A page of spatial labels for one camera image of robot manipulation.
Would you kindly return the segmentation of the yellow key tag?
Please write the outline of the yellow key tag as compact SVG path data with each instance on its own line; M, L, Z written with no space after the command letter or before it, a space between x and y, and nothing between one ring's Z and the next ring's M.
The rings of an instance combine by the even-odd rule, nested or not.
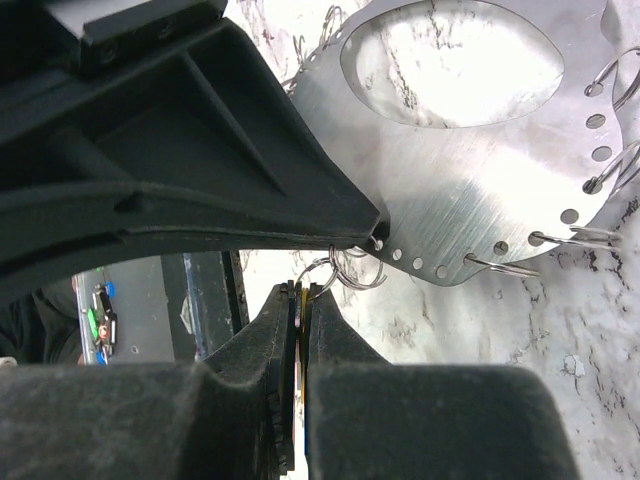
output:
M298 297L296 300L296 316L295 324L297 329L297 352L298 352L298 385L301 392L301 401L306 402L306 384L307 370L309 361L309 328L307 322L307 313L309 311L309 289L302 286L301 283L296 284L296 292Z

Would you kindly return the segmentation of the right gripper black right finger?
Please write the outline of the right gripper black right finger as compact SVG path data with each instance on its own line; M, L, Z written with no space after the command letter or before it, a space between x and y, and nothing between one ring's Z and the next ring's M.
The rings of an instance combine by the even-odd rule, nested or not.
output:
M576 479L554 399L504 365L394 365L313 289L303 314L313 479Z

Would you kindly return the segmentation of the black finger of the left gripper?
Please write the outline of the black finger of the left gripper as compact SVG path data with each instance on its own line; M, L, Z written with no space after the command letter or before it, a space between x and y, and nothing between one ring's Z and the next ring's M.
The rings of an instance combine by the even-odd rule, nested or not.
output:
M225 8L2 3L3 303L142 257L388 238Z

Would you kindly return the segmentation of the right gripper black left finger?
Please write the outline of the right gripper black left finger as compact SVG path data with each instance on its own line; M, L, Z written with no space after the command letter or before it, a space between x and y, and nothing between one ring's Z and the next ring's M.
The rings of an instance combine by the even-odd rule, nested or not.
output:
M295 466L291 283L203 361L1 373L5 479L277 479Z

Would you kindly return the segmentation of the large metal key ring band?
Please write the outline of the large metal key ring band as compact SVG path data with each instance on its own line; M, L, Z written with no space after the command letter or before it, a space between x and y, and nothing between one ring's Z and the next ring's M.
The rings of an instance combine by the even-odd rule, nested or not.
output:
M630 153L603 1L374 1L299 71L298 112L382 211L371 253L439 286L524 276L592 219Z

